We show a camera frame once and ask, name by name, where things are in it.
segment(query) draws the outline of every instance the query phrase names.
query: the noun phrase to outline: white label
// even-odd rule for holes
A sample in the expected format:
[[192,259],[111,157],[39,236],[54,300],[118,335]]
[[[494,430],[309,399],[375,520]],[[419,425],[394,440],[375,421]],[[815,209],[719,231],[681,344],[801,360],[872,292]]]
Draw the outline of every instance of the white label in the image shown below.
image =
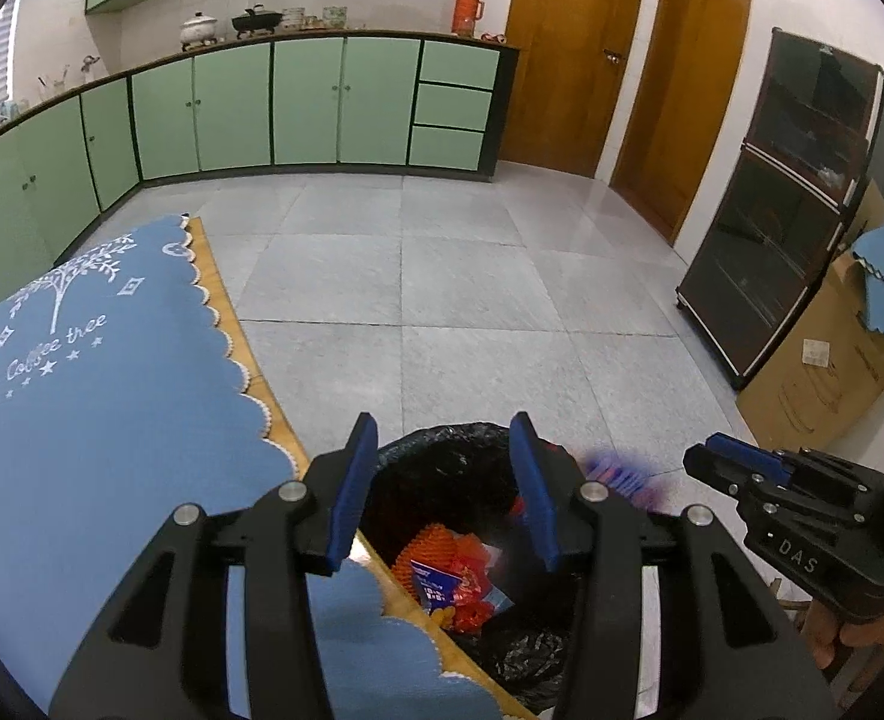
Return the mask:
[[802,362],[806,365],[828,367],[831,348],[828,341],[813,341],[811,338],[806,338],[802,343]]

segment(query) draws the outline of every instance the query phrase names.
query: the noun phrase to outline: orange thermos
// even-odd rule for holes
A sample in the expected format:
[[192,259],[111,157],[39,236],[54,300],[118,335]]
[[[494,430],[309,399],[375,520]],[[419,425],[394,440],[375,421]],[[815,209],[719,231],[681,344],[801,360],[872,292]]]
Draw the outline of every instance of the orange thermos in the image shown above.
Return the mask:
[[451,15],[451,31],[460,37],[474,37],[475,22],[485,13],[482,0],[455,0],[455,12]]

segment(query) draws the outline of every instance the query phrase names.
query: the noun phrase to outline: wooden countertop edge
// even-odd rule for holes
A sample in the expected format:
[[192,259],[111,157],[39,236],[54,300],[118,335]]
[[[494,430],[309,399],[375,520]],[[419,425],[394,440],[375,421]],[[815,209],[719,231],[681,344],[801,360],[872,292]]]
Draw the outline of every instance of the wooden countertop edge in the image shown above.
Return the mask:
[[97,79],[80,86],[74,86],[67,92],[51,98],[51,100],[45,100],[43,103],[39,103],[38,105],[29,108],[28,111],[18,116],[17,119],[2,124],[0,127],[0,135],[8,132],[13,127],[17,127],[18,124],[21,124],[21,122],[24,122],[26,119],[30,119],[32,116],[40,114],[42,111],[48,110],[59,103],[64,103],[66,100],[70,100],[73,97],[78,97],[78,95],[87,92],[90,89],[96,89],[99,86],[104,86],[104,84],[112,83],[112,81],[124,79],[128,76],[135,76],[143,71],[152,70],[161,67],[162,65],[179,62],[191,56],[224,52],[224,50],[235,49],[236,47],[241,46],[258,46],[263,43],[275,43],[281,40],[298,40],[301,38],[320,37],[408,37],[416,40],[436,40],[440,43],[455,43],[462,46],[482,47],[482,49],[509,50],[509,52],[520,51],[518,47],[509,46],[504,43],[489,43],[488,41],[478,40],[477,38],[460,38],[457,35],[445,34],[443,32],[412,32],[401,29],[299,29],[288,33],[280,32],[275,35],[265,35],[263,37],[251,38],[248,40],[226,41],[224,43],[219,43],[216,46],[199,47],[198,49],[192,49],[188,52],[176,53],[176,55],[162,56],[160,59],[152,60],[144,65],[138,65],[128,70],[123,70],[121,73],[115,73],[111,76],[105,76],[103,79]]
[[[187,229],[192,235],[191,250],[195,252],[195,267],[202,274],[199,284],[208,290],[208,305],[216,309],[221,317],[218,326],[232,339],[232,355],[230,357],[248,368],[248,373],[251,374],[248,394],[264,403],[272,415],[272,427],[267,438],[283,447],[295,460],[299,475],[304,474],[311,459],[305,453],[304,447],[295,435],[295,431],[292,430],[291,424],[275,400],[275,395],[272,394],[272,389],[262,375],[258,362],[251,354],[251,348],[248,347],[241,322],[235,314],[229,295],[224,290],[222,278],[219,276],[211,248],[208,245],[208,237],[205,236],[202,220],[192,218],[189,220]],[[482,685],[496,699],[503,715],[517,717],[520,720],[538,720],[532,712],[522,707],[522,704],[512,698],[488,674],[482,671],[472,659],[469,659],[455,642],[450,640],[448,635],[445,635],[445,632],[429,619],[428,615],[402,589],[401,585],[397,584],[392,572],[389,571],[381,557],[378,557],[376,551],[368,545],[362,534],[357,533],[356,538],[365,548],[367,555],[361,557],[353,554],[352,557],[365,565],[376,577],[385,603],[384,613],[405,620],[423,630],[439,651],[442,670],[457,672]]]

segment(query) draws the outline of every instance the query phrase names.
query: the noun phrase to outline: white pot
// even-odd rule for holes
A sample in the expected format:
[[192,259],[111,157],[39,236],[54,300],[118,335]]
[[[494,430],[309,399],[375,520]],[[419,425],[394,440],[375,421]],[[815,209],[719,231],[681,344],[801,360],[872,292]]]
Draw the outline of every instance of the white pot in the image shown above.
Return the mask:
[[215,40],[215,28],[218,25],[218,19],[213,16],[204,16],[202,11],[198,11],[195,16],[181,25],[181,42],[201,43],[205,40]]

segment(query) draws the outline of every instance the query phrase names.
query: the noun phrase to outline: countertop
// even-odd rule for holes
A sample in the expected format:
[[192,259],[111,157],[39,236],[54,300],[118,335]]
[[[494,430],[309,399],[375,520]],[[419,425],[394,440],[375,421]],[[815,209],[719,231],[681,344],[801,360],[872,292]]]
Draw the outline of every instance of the countertop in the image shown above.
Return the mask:
[[509,52],[517,52],[518,50],[520,50],[515,46],[509,46],[504,43],[490,43],[488,41],[479,40],[477,38],[462,38],[448,32],[419,32],[404,29],[286,30],[280,31],[274,35],[263,35],[256,38],[247,38],[245,40],[226,40],[224,41],[224,43],[219,43],[215,46],[197,47],[197,49],[190,49],[187,52],[173,53],[173,55],[164,56],[160,59],[146,62],[143,65],[136,65],[133,68],[120,71],[120,73],[105,76],[103,79],[97,79],[85,84],[80,84],[79,86],[73,86],[71,89],[60,95],[57,95],[56,97],[45,100],[43,103],[39,103],[38,105],[34,105],[24,113],[20,114],[16,119],[12,119],[11,122],[5,122],[4,124],[2,124],[0,127],[0,135],[4,132],[7,132],[12,127],[16,127],[18,124],[21,124],[24,119],[30,118],[37,113],[41,113],[41,111],[44,111],[47,108],[51,108],[52,106],[57,105],[64,100],[69,100],[69,98],[73,98],[75,97],[75,95],[80,95],[80,93],[83,93],[85,90],[94,89],[95,87],[101,86],[106,83],[112,83],[112,81],[123,79],[126,76],[133,76],[134,74],[141,73],[141,71],[144,70],[150,70],[152,68],[159,67],[160,65],[167,65],[171,62],[178,62],[180,59],[184,59],[189,56],[203,55],[203,53],[219,52],[220,50],[232,49],[233,47],[237,47],[239,45],[248,46],[256,45],[259,43],[272,43],[278,40],[293,40],[312,37],[407,37],[416,38],[419,40],[438,40],[444,43],[458,43],[466,46],[483,47],[483,49],[509,50]]

